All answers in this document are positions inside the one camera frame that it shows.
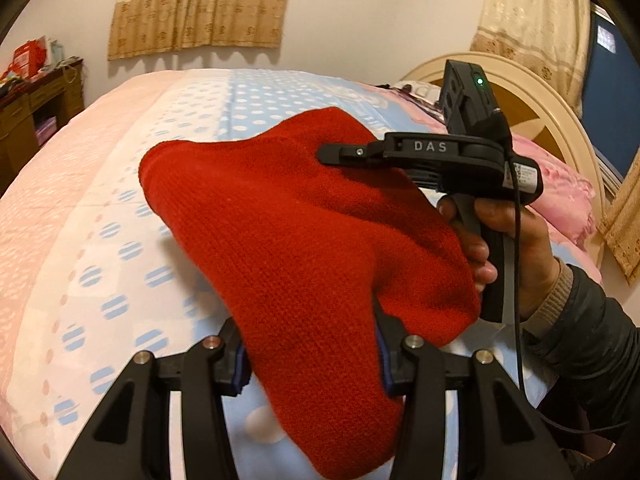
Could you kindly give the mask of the dark jacket right forearm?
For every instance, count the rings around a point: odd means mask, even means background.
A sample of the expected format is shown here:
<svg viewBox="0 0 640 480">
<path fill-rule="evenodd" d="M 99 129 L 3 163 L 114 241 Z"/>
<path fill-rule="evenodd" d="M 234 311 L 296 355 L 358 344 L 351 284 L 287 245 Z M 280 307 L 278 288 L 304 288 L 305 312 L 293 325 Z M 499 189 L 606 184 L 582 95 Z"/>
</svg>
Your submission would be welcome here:
<svg viewBox="0 0 640 480">
<path fill-rule="evenodd" d="M 592 464 L 593 479 L 639 471 L 639 329 L 582 269 L 560 275 L 524 323 L 525 345 L 558 375 L 556 385 L 603 430 L 613 451 Z"/>
</svg>

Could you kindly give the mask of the person's right hand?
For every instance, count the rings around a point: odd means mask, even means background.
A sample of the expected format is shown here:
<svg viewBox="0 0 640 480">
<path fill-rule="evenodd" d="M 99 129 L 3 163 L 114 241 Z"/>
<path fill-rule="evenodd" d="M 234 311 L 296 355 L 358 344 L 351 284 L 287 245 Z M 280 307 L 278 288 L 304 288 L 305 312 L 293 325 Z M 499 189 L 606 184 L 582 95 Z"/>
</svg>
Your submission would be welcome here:
<svg viewBox="0 0 640 480">
<path fill-rule="evenodd" d="M 454 228 L 463 255 L 472 271 L 475 289 L 484 289 L 497 281 L 499 271 L 489 262 L 486 240 L 469 231 L 458 220 L 454 200 L 446 196 L 437 203 L 438 212 Z M 561 273 L 561 265 L 552 254 L 547 223 L 524 207 L 503 200 L 480 198 L 474 212 L 489 229 L 506 234 L 514 241 L 514 276 L 518 279 L 518 313 L 528 320 L 542 306 Z"/>
</svg>

